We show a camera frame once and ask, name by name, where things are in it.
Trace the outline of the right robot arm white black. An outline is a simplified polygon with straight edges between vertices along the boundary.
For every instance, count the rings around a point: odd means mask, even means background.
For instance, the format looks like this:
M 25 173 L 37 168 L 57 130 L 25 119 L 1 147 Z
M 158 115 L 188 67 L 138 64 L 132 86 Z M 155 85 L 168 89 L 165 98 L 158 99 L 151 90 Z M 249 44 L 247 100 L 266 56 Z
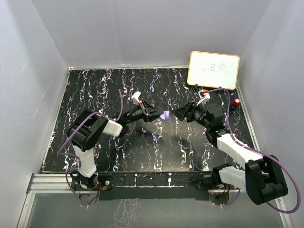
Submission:
M 225 152 L 239 164 L 236 169 L 228 164 L 213 169 L 212 184 L 223 188 L 230 184 L 244 190 L 257 205 L 275 200 L 288 194 L 288 187 L 281 167 L 275 157 L 261 156 L 251 151 L 225 127 L 225 114 L 218 104 L 206 108 L 195 102 L 188 102 L 184 107 L 172 111 L 180 120 L 196 121 L 206 128 L 206 138 L 218 150 Z

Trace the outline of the purple round earbud case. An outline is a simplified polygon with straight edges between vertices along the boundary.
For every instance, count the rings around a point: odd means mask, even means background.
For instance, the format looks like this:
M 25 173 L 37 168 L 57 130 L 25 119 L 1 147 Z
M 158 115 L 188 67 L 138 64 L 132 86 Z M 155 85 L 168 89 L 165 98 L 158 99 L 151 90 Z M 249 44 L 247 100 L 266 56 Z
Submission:
M 164 120 L 164 121 L 169 120 L 169 118 L 170 118 L 170 111 L 169 110 L 164 111 L 164 113 L 160 115 L 160 118 L 162 120 Z

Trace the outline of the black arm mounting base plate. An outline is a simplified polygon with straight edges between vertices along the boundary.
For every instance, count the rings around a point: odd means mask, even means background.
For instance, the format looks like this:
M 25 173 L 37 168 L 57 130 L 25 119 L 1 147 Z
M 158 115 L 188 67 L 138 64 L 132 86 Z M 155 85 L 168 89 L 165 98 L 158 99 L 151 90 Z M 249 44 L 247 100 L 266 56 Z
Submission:
M 97 172 L 87 178 L 73 171 L 72 189 L 80 196 L 95 194 L 96 200 L 195 199 L 227 203 L 237 192 L 231 184 L 219 183 L 210 171 Z

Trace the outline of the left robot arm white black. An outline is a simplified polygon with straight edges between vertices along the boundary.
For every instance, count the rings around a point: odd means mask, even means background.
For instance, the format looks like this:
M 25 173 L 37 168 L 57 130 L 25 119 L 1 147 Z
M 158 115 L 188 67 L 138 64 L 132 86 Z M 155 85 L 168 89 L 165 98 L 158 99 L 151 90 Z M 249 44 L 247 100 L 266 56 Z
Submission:
M 128 124 L 141 119 L 147 123 L 158 118 L 168 120 L 170 112 L 159 110 L 142 99 L 128 112 L 117 114 L 114 120 L 102 117 L 101 114 L 93 114 L 90 110 L 84 110 L 67 132 L 67 136 L 72 138 L 72 146 L 78 157 L 78 170 L 71 172 L 71 178 L 84 189 L 95 189 L 98 178 L 94 147 L 100 136 L 106 134 L 122 137 L 129 129 Z

